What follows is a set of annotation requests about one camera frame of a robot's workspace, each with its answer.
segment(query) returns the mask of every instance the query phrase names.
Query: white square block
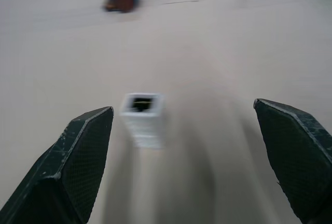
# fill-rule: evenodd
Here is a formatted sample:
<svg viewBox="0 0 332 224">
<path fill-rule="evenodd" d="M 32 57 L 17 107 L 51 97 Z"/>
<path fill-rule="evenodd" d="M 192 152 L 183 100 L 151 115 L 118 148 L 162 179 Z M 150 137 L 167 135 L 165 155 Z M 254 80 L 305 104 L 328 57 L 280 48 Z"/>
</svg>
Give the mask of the white square block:
<svg viewBox="0 0 332 224">
<path fill-rule="evenodd" d="M 164 146 L 163 101 L 158 93 L 130 93 L 124 98 L 120 115 L 136 147 Z"/>
</svg>

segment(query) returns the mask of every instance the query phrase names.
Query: brown cylinder end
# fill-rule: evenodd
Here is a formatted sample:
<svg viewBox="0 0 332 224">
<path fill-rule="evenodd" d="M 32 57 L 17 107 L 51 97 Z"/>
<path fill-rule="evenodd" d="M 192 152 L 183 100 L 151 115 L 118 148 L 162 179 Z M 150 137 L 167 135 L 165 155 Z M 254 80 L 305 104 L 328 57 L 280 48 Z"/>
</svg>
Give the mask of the brown cylinder end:
<svg viewBox="0 0 332 224">
<path fill-rule="evenodd" d="M 134 8 L 134 0 L 113 0 L 113 3 L 122 12 L 128 12 Z"/>
</svg>

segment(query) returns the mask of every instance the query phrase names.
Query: white plastic object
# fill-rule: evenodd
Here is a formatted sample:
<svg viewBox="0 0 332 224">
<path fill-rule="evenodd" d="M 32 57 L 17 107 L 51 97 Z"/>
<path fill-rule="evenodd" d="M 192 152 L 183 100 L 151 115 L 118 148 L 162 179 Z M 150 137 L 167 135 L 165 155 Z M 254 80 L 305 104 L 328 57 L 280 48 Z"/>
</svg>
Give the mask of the white plastic object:
<svg viewBox="0 0 332 224">
<path fill-rule="evenodd" d="M 124 98 L 120 115 L 136 147 L 163 148 L 163 101 L 159 93 L 129 93 Z"/>
</svg>

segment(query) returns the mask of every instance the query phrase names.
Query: textured gripper pad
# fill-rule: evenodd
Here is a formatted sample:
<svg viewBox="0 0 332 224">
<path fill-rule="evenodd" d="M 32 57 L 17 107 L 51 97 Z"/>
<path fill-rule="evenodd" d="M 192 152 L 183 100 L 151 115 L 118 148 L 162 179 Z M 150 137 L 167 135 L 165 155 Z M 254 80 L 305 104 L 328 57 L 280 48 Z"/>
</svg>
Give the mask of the textured gripper pad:
<svg viewBox="0 0 332 224">
<path fill-rule="evenodd" d="M 332 137 L 294 107 L 257 99 L 254 108 L 271 167 L 294 213 L 307 223 L 331 203 Z"/>
<path fill-rule="evenodd" d="M 87 223 L 103 176 L 113 109 L 73 119 L 0 211 L 0 223 Z"/>
</svg>

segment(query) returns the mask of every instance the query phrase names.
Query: floor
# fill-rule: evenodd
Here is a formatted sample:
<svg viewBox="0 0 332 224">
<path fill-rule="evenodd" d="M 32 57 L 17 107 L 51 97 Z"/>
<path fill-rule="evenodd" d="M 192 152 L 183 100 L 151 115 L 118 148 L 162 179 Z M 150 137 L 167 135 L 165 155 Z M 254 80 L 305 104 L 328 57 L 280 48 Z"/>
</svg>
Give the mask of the floor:
<svg viewBox="0 0 332 224">
<path fill-rule="evenodd" d="M 0 207 L 76 116 L 115 108 L 89 223 L 300 223 L 253 110 L 261 97 L 332 131 L 332 0 L 0 0 Z M 128 92 L 165 95 L 164 150 L 135 149 Z"/>
</svg>

